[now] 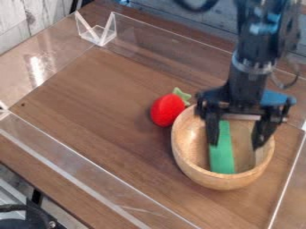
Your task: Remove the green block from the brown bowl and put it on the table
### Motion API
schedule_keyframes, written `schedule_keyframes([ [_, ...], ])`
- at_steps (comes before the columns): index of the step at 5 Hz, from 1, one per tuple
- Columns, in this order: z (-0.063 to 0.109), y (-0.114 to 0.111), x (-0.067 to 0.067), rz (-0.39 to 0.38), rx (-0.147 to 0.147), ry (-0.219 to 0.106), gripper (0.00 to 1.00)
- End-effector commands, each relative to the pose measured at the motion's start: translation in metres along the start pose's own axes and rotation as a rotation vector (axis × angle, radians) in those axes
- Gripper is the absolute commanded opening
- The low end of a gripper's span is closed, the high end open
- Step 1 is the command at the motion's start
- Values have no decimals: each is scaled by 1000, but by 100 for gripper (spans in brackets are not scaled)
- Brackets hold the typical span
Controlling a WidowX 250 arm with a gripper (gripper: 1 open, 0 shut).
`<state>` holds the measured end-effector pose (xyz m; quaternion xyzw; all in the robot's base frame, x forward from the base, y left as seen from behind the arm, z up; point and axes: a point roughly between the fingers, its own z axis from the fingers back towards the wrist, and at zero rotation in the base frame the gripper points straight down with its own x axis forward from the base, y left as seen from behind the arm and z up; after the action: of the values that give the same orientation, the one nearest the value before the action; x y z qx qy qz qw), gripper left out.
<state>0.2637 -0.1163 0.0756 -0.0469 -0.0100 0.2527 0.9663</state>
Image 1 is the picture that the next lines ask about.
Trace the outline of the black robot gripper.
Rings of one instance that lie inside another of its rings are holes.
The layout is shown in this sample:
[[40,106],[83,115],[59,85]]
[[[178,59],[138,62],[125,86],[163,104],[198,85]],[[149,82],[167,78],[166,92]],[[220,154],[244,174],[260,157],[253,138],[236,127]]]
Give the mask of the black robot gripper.
[[[241,70],[232,64],[229,80],[217,89],[202,91],[197,94],[198,104],[196,114],[206,120],[209,144],[218,145],[221,135],[221,117],[225,114],[256,115],[256,125],[252,134],[254,150],[265,146],[290,107],[297,104],[297,99],[286,94],[266,89],[266,79],[272,71],[253,72],[252,69]],[[277,114],[266,115],[269,109]]]

